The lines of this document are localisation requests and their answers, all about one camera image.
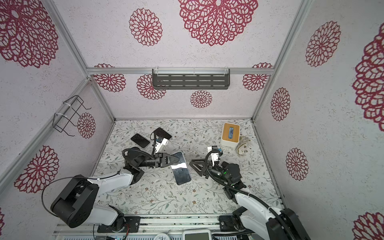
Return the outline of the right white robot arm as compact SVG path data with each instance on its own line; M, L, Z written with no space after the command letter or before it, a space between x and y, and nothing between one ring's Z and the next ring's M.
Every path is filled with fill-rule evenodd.
M190 166L200 175L223 186L228 199L240 208L232 213L233 228L252 231L263 240L309 240L298 215L291 209L274 208L244 190L240 166L211 160L192 160Z

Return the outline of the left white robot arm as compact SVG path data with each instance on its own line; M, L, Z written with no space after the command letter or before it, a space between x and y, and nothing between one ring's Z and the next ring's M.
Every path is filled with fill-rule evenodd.
M113 206L99 206L96 198L115 189L136 184L144 175L143 167L165 168L177 164L177 156L166 153L149 154L139 148L122 151L125 166L103 176L69 178L68 184L51 204L48 210L70 228L82 224L104 225L112 232L120 232L127 226L125 215Z

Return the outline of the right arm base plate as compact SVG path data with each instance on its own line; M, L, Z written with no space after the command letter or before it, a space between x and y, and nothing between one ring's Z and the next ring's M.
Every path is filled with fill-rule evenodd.
M244 230L240 219L233 215L219 216L219 223L221 232L239 232Z

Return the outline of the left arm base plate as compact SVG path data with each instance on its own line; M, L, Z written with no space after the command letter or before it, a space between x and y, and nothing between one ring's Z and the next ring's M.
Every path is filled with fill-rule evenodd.
M112 225L99 225L97 233L137 233L139 231L141 217L118 217Z

